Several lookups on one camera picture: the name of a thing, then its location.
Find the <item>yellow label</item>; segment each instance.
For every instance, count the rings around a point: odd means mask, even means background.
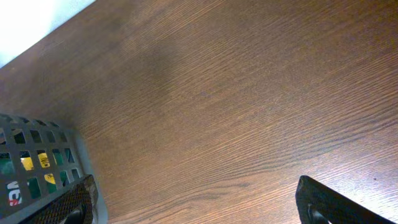
[[[39,161],[40,161],[40,165],[43,168],[50,167],[50,162],[49,162],[49,159],[48,159],[46,153],[39,154]],[[21,158],[21,162],[22,162],[22,165],[24,166],[25,170],[32,170],[34,168],[32,159],[30,157]],[[52,174],[45,174],[44,179],[48,183],[55,184],[55,179]]]

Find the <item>wooden desk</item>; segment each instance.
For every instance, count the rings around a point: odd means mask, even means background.
[[[81,131],[110,222],[298,223],[307,174],[398,222],[397,1],[97,1],[0,70]]]

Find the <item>wood grain surface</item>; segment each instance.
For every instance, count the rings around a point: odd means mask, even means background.
[[[110,223],[299,223],[310,175],[398,222],[398,2],[96,1],[0,70],[83,135]]]

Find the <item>black object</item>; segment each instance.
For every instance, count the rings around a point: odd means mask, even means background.
[[[97,200],[94,178],[86,175],[6,217],[2,224],[92,224]]]
[[[305,175],[298,182],[296,203],[303,224],[393,223]]]

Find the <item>gray plastic basket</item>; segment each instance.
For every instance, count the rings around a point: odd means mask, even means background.
[[[76,131],[52,121],[0,114],[0,221],[85,174],[94,175]],[[97,188],[95,222],[106,223]]]

